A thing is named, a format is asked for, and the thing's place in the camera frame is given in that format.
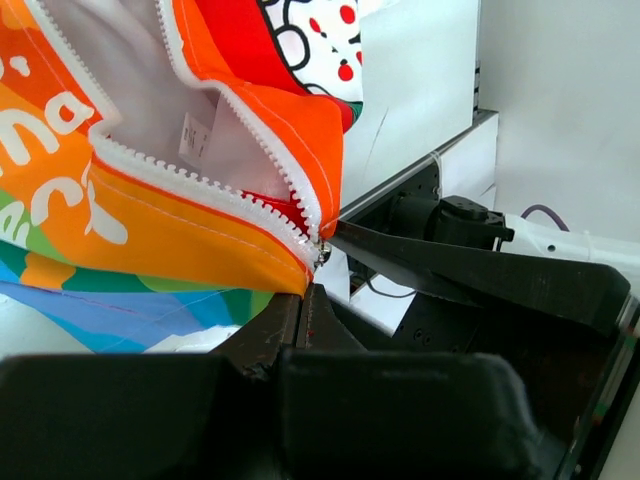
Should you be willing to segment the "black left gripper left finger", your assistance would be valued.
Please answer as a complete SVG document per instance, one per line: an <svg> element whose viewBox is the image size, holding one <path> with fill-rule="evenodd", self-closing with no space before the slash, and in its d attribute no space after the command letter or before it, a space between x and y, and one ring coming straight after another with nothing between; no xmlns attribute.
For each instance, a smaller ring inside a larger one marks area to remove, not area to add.
<svg viewBox="0 0 640 480"><path fill-rule="evenodd" d="M284 479L274 367L302 302L274 297L232 354L20 355L1 364L5 479Z"/></svg>

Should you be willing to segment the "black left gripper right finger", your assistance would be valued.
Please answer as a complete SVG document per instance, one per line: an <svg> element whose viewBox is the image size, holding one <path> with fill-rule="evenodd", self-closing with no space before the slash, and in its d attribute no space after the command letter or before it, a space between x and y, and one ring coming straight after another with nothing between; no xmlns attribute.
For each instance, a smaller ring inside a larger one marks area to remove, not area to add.
<svg viewBox="0 0 640 480"><path fill-rule="evenodd" d="M294 479L539 479L525 386L488 354L363 348L310 286L277 369L279 446Z"/></svg>

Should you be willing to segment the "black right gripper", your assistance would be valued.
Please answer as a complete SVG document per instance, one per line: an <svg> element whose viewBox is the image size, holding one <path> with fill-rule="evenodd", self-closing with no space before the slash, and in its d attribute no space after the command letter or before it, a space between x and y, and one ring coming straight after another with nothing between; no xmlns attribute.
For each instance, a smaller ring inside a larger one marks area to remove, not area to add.
<svg viewBox="0 0 640 480"><path fill-rule="evenodd" d="M420 292L392 336L396 344L509 363L519 378L505 383L526 392L538 425L541 478L592 479L601 471L639 378L639 300L619 271L343 221L331 243Z"/></svg>

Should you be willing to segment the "rainbow white children's jacket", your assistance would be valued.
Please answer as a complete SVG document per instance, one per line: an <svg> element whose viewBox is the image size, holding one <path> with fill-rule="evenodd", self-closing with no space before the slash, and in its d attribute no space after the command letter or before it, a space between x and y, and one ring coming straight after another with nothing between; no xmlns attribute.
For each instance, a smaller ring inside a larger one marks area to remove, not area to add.
<svg viewBox="0 0 640 480"><path fill-rule="evenodd" d="M1 292L95 353L302 296L363 107L354 1L5 1Z"/></svg>

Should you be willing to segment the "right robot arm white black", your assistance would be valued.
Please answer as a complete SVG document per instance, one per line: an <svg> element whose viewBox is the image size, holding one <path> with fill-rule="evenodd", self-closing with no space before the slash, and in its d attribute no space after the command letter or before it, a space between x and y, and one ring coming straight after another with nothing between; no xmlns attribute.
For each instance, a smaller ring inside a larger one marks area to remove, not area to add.
<svg viewBox="0 0 640 480"><path fill-rule="evenodd" d="M514 368L546 478L600 475L639 382L636 244L442 197L421 173L351 209L331 242L414 292L394 334L402 345Z"/></svg>

